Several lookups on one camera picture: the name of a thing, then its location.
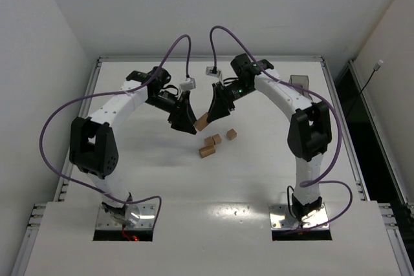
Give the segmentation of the long light wood block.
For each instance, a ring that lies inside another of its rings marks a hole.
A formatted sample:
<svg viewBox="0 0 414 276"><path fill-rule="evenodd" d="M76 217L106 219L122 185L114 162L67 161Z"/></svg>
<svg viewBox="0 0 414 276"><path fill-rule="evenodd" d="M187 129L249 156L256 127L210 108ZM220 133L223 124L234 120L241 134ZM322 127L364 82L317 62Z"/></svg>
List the long light wood block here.
<svg viewBox="0 0 414 276"><path fill-rule="evenodd" d="M194 123L194 128L201 132L203 129L205 129L208 126L208 113L204 113L196 122Z"/></svg>

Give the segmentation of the small wood cube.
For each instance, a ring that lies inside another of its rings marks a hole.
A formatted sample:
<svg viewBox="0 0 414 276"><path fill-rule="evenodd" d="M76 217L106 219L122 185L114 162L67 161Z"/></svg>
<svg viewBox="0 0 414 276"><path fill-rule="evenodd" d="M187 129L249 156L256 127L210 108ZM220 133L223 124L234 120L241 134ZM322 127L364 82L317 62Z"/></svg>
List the small wood cube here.
<svg viewBox="0 0 414 276"><path fill-rule="evenodd" d="M219 145L219 144L221 144L221 142L222 142L221 135L220 135L220 134L215 134L215 135L213 135L213 136L212 136L212 140L213 140L213 143L214 143L215 145Z"/></svg>
<svg viewBox="0 0 414 276"><path fill-rule="evenodd" d="M204 144L205 146L209 146L209 145L214 145L214 140L211 136L207 137L204 139Z"/></svg>
<svg viewBox="0 0 414 276"><path fill-rule="evenodd" d="M233 140L237 137L237 132L234 129L230 129L227 133L226 133L226 137L229 140Z"/></svg>

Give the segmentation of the long striped wood block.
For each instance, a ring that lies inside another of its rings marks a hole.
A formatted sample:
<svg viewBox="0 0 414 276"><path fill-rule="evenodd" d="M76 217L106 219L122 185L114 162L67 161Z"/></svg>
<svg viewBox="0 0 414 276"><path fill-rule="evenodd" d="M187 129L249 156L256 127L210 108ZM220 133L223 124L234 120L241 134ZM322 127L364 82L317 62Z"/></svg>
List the long striped wood block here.
<svg viewBox="0 0 414 276"><path fill-rule="evenodd" d="M199 155L201 158L206 158L216 152L214 145L207 145L199 149Z"/></svg>

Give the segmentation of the smoky transparent plastic bin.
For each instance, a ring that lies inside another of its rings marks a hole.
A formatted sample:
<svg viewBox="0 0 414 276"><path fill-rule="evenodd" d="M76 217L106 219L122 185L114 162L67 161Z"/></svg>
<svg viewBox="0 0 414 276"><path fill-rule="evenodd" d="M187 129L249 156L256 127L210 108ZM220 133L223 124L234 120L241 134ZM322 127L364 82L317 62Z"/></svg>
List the smoky transparent plastic bin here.
<svg viewBox="0 0 414 276"><path fill-rule="evenodd" d="M309 77L306 75L291 75L289 79L289 83L293 84L300 88L298 92L308 98L309 100L312 100L311 95L308 93L309 90Z"/></svg>

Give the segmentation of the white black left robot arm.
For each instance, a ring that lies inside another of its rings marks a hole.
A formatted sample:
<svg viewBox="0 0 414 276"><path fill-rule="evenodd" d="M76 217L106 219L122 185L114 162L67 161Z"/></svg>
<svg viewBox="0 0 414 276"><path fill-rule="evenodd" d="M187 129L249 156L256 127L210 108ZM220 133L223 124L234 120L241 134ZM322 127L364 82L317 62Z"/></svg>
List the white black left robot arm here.
<svg viewBox="0 0 414 276"><path fill-rule="evenodd" d="M169 114L171 128L196 134L196 117L190 104L190 92L196 87L194 78L186 78L178 94L168 91L171 76L166 69L154 67L148 73L132 71L119 93L86 118L71 123L69 160L85 173L101 190L103 208L117 218L126 214L131 193L116 177L119 153L115 130L143 103Z"/></svg>

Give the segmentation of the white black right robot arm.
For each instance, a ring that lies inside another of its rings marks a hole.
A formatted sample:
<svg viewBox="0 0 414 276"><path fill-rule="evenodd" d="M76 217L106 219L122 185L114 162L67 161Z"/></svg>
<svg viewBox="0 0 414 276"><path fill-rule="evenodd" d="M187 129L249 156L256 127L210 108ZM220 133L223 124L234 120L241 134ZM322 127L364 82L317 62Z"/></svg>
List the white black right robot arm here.
<svg viewBox="0 0 414 276"><path fill-rule="evenodd" d="M320 176L321 161L332 141L329 107L314 102L301 92L282 84L273 64L262 59L254 63L246 54L230 63L236 77L230 83L213 83L213 97L208 110L209 123L227 117L235 109L235 101L258 91L281 110L289 121L287 144L296 160L296 184L291 198L292 216L301 220L321 208L318 184L306 186Z"/></svg>

